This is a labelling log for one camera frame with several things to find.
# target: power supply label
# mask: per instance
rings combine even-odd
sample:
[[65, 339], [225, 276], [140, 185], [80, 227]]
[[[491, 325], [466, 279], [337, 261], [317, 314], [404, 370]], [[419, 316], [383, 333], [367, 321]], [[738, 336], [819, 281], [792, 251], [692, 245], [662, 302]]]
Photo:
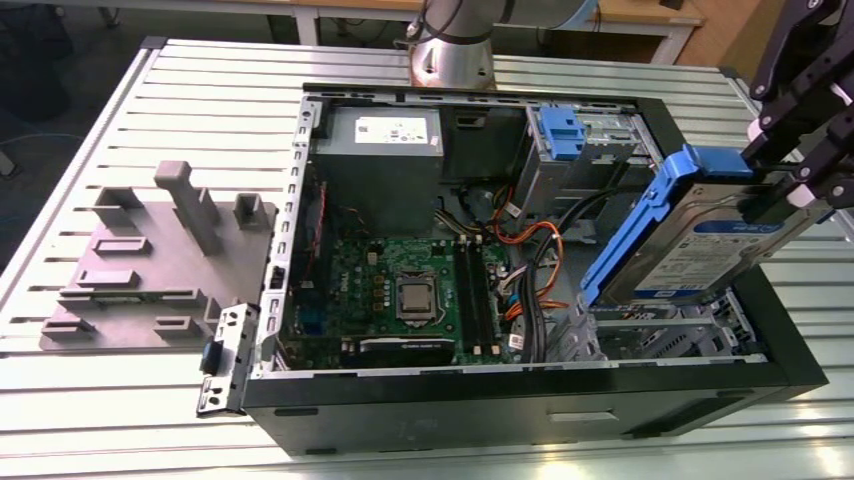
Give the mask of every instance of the power supply label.
[[423, 143], [427, 139], [427, 119], [414, 117], [356, 118], [356, 143]]
[[698, 223], [635, 287], [635, 296], [674, 298], [700, 293], [780, 228], [782, 224], [750, 225], [731, 220]]

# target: metal bracket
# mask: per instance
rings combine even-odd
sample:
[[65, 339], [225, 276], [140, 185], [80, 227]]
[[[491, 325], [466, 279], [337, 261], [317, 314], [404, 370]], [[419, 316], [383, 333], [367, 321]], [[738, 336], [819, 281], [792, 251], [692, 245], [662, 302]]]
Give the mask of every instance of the metal bracket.
[[196, 406], [199, 418], [245, 415], [240, 405], [252, 366], [257, 312], [257, 306], [248, 303], [223, 309], [199, 367], [205, 373]]

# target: expansion slot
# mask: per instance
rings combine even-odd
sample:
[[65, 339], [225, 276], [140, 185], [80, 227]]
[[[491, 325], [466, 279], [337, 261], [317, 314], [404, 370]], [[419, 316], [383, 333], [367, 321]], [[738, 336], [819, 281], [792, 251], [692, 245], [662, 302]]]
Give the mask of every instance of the expansion slot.
[[475, 307], [471, 296], [471, 280], [468, 275], [468, 250], [466, 242], [454, 244], [454, 276], [456, 278], [456, 304], [459, 323], [463, 328], [463, 350], [475, 351], [479, 346], [479, 329], [475, 320]]
[[475, 323], [478, 326], [478, 344], [484, 355], [492, 355], [495, 331], [492, 325], [492, 311], [490, 309], [490, 287], [483, 263], [480, 243], [468, 244], [468, 276], [471, 279], [471, 301], [474, 304]]

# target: hard drive label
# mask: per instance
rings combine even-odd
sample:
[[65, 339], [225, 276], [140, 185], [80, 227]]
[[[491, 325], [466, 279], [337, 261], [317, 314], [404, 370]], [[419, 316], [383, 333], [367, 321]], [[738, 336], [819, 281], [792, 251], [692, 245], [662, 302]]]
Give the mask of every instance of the hard drive label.
[[635, 287], [635, 295], [672, 298], [702, 292], [782, 227], [730, 220], [698, 223]]

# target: aluminum table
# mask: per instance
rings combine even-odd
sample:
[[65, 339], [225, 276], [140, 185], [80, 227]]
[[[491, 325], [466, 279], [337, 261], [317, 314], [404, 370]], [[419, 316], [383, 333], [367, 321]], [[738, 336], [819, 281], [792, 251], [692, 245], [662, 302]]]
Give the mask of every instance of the aluminum table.
[[[97, 217], [100, 187], [165, 199], [161, 160], [229, 200], [275, 199], [304, 82], [404, 85], [400, 52], [148, 42], [0, 277], [0, 476], [275, 478], [823, 478], [854, 476], [854, 247], [847, 217], [815, 226], [764, 265], [830, 385], [668, 439], [288, 457], [244, 418], [196, 420], [197, 353], [57, 355], [43, 320]], [[496, 57], [499, 88], [662, 98], [687, 140], [742, 147], [755, 106], [715, 69]]]

